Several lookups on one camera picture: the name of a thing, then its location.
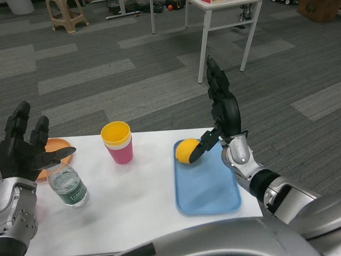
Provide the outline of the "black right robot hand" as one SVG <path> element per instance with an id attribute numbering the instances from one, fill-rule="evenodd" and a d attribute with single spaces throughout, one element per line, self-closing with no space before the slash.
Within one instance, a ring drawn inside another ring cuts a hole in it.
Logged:
<path id="1" fill-rule="evenodd" d="M 225 139 L 241 133 L 241 117 L 237 99 L 229 90 L 229 80 L 220 69 L 214 58 L 209 55 L 206 60 L 208 96 L 213 101 L 211 115 L 214 128 L 206 131 L 199 144 L 189 156 L 189 162 L 198 160 L 206 151 L 213 148 L 219 138 Z"/>

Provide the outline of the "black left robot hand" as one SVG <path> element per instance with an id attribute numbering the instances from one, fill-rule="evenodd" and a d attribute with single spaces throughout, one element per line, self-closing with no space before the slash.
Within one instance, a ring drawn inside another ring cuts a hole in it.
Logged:
<path id="1" fill-rule="evenodd" d="M 62 159 L 72 155 L 75 147 L 65 147 L 47 152 L 49 119 L 41 116 L 30 141 L 24 141 L 24 134 L 30 113 L 30 104 L 22 101 L 8 118 L 5 137 L 1 141 L 1 177 L 3 179 L 19 177 L 36 181 L 43 169 L 58 165 Z"/>

